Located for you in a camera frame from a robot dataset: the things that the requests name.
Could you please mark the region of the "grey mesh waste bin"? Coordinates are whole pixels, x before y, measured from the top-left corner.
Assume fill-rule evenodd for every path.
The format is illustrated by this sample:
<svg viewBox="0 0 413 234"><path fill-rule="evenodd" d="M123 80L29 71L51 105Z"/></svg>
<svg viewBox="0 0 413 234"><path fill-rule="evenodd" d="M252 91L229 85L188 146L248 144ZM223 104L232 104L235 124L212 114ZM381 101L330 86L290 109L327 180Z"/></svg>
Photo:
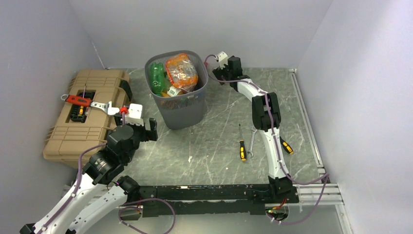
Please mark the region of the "grey mesh waste bin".
<svg viewBox="0 0 413 234"><path fill-rule="evenodd" d="M176 97L162 97L155 94L151 87L150 66L153 63L166 64L167 59L178 54L187 54L194 64L199 75L199 81L193 92ZM189 50L178 50L156 55L150 58L144 67L147 87L158 107L159 112L166 124L172 130L178 130L198 124L206 113L206 97L208 74L201 57Z"/></svg>

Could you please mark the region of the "green plastic bottle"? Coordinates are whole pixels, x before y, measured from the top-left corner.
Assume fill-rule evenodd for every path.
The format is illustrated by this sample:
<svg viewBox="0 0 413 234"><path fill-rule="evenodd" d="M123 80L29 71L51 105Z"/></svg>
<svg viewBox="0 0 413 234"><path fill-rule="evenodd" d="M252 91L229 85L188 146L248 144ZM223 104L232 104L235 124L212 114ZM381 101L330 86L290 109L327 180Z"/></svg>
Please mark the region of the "green plastic bottle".
<svg viewBox="0 0 413 234"><path fill-rule="evenodd" d="M162 96L165 88L164 66L162 63L152 63L150 66L151 88L154 94Z"/></svg>

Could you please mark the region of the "orange bottle pack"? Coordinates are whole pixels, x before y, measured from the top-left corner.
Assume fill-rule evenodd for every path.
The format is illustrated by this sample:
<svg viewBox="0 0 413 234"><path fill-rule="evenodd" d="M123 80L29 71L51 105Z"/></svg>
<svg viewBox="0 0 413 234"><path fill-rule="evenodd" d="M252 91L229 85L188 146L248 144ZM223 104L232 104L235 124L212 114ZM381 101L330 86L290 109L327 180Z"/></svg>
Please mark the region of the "orange bottle pack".
<svg viewBox="0 0 413 234"><path fill-rule="evenodd" d="M198 83L198 74L187 54L180 53L169 58L165 66L172 86L185 93L194 91Z"/></svg>

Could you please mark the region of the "brown tea bottle green cap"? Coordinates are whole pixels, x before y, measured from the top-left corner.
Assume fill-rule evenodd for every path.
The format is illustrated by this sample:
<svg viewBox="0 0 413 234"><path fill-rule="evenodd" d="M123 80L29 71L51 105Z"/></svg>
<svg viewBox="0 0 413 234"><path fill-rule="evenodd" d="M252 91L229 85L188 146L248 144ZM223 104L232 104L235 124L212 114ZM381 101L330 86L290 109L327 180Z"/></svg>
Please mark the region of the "brown tea bottle green cap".
<svg viewBox="0 0 413 234"><path fill-rule="evenodd" d="M179 95L182 95L182 94L184 94L184 92L181 89L176 88L174 86L170 86L167 89L167 95L170 96L170 97L176 97L176 96L179 96Z"/></svg>

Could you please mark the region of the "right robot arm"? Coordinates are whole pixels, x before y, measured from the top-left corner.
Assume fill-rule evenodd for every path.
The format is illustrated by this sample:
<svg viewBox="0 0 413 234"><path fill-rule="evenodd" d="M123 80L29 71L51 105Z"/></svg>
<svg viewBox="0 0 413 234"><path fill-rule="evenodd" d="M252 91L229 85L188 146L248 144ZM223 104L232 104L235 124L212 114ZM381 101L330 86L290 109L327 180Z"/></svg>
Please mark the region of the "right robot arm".
<svg viewBox="0 0 413 234"><path fill-rule="evenodd" d="M221 84L228 83L235 91L244 95L252 108L252 122L264 141L269 168L269 198L281 202L290 193L295 193L289 172L283 160L280 138L281 112L277 95L259 87L252 79L243 74L241 59L229 57L221 52L212 57L218 62L213 69L214 77Z"/></svg>

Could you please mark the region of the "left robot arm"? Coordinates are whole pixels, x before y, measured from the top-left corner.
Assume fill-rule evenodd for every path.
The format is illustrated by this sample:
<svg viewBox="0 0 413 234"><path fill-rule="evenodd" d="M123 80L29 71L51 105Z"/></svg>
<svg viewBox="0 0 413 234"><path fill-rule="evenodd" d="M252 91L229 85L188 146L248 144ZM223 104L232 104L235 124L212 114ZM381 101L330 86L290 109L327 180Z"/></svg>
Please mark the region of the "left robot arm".
<svg viewBox="0 0 413 234"><path fill-rule="evenodd" d="M91 200L113 182L131 162L139 144L156 141L157 121L149 119L150 129L131 123L119 125L107 136L105 144L78 170L76 181L52 210L36 223L25 224L21 234L83 234L117 206L135 204L140 186L130 176L122 176L95 202Z"/></svg>

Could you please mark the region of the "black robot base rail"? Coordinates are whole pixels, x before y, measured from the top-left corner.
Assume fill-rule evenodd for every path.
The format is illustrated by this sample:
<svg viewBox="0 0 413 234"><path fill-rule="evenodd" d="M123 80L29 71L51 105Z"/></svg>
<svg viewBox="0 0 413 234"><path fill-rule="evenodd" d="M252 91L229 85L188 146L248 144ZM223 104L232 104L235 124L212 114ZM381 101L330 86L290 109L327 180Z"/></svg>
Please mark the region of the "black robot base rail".
<svg viewBox="0 0 413 234"><path fill-rule="evenodd" d="M144 217L248 213L262 215L272 206L298 203L297 189L272 184L141 186L128 202L143 207Z"/></svg>

